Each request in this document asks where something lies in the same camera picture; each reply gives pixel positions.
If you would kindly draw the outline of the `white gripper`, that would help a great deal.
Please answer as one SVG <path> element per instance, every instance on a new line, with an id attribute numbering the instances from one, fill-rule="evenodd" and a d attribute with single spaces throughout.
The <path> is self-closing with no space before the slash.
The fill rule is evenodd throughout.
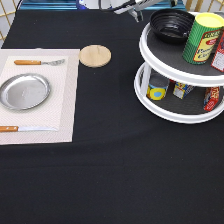
<path id="1" fill-rule="evenodd" d="M 143 20 L 143 15 L 141 10 L 155 5 L 163 0 L 113 0 L 113 9 L 116 14 L 121 14 L 126 11 L 135 9 L 136 11 L 132 12 L 133 17 L 137 22 Z"/>

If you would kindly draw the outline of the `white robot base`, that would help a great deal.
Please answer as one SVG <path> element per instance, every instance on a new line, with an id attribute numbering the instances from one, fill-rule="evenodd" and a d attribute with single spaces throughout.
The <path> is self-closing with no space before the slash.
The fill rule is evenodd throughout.
<path id="1" fill-rule="evenodd" d="M 77 3 L 80 6 L 83 6 L 87 9 L 98 9 L 99 8 L 98 0 L 77 0 Z"/>

